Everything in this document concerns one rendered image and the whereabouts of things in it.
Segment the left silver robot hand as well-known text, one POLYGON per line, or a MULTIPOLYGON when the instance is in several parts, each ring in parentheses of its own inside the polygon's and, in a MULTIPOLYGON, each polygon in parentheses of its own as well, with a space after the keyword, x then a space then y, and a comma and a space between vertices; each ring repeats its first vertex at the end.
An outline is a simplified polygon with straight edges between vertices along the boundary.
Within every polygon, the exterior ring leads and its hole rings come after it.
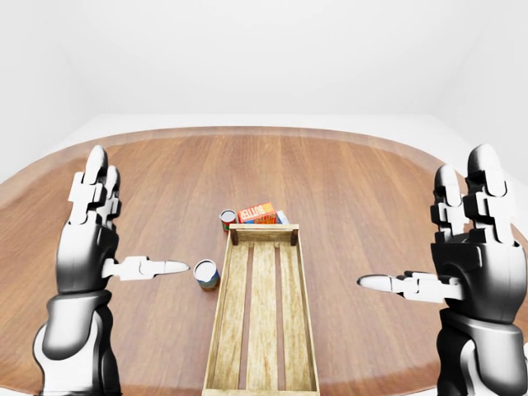
POLYGON ((106 150, 96 145, 86 169, 77 172, 68 200, 73 204, 57 251, 58 291, 62 294, 102 290, 112 276, 123 281, 150 280, 184 272, 179 261, 152 261, 146 256, 115 258, 119 235, 113 220, 120 215, 120 174, 108 163, 106 150))

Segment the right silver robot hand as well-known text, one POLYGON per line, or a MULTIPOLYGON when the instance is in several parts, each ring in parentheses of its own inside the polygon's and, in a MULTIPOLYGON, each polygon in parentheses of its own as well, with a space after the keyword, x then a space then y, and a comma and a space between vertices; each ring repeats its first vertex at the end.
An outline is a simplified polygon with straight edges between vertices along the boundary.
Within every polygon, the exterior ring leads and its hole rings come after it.
POLYGON ((491 145, 471 151, 465 181, 462 195, 452 167, 436 171, 430 208, 438 227, 431 244, 434 273, 366 275, 357 283, 405 299, 445 302, 477 320, 512 323, 526 296, 527 264, 512 234, 512 189, 491 145))

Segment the blue and orange soup tin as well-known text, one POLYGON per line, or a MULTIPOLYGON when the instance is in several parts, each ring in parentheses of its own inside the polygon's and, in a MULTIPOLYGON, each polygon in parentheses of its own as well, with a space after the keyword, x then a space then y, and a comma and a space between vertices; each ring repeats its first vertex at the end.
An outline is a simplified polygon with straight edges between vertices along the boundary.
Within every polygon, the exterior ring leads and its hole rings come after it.
POLYGON ((219 284, 219 273, 216 264, 205 259, 198 262, 193 270, 193 275, 202 290, 212 291, 219 284))

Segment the wooden slat tray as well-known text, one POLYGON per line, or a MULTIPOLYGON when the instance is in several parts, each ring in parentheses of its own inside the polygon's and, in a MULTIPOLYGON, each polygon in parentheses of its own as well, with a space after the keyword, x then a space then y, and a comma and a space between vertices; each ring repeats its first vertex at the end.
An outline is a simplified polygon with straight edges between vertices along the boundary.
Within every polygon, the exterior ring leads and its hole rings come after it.
POLYGON ((231 225, 201 396, 320 396, 298 225, 231 225))

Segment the red and green tin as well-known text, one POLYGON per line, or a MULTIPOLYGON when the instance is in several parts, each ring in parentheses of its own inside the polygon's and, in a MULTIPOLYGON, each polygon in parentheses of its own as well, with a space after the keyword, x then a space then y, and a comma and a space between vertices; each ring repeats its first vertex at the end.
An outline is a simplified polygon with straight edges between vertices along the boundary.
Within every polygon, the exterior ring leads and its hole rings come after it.
POLYGON ((223 210, 219 215, 223 230, 227 233, 231 224, 238 222, 237 213, 234 210, 223 210))

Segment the orange butter box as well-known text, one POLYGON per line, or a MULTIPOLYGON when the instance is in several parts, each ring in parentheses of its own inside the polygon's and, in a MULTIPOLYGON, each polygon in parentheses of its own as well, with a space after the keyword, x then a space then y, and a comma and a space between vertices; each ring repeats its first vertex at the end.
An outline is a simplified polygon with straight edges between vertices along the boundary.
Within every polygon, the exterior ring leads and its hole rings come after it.
POLYGON ((253 205, 238 211, 240 224, 275 224, 276 211, 271 202, 253 205))

